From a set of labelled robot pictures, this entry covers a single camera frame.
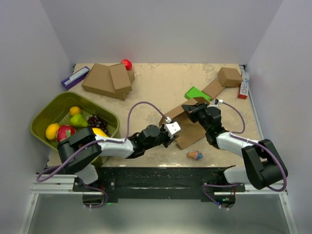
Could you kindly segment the brown cardboard box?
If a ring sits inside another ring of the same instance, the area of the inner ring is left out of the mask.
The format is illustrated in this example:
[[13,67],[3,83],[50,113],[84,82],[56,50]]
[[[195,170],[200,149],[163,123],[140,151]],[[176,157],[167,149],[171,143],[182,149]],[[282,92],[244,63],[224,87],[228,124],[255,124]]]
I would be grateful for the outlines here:
[[[183,104],[196,105],[207,102],[203,97],[192,98]],[[181,127],[181,131],[178,133],[179,137],[176,139],[177,145],[181,149],[186,149],[198,140],[205,137],[205,130],[197,123],[192,123],[188,118],[186,112],[183,110],[182,105],[179,105],[165,114],[166,117],[170,117],[172,120],[177,121]]]

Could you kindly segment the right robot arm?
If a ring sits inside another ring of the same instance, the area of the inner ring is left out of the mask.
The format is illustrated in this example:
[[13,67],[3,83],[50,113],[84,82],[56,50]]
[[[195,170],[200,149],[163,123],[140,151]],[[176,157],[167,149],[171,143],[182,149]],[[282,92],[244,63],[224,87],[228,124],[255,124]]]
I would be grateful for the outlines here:
[[234,185],[245,183],[258,190],[269,188],[281,192],[286,189],[288,171],[272,141],[250,140],[226,130],[221,123],[221,110],[218,105],[183,104],[182,108],[191,122],[199,123],[203,127],[210,145],[243,158],[244,169],[229,167],[217,179],[220,190],[227,192]]

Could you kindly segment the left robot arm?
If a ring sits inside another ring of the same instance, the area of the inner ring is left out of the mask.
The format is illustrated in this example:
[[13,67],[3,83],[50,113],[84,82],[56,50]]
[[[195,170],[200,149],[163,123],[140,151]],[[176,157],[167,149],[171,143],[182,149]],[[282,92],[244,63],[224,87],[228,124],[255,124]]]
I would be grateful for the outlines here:
[[133,159],[156,146],[168,147],[181,131],[177,122],[149,125],[139,133],[127,138],[110,138],[95,134],[90,127],[61,141],[57,145],[63,169],[67,174],[75,174],[89,191],[101,186],[101,179],[92,161],[98,156],[118,156]]

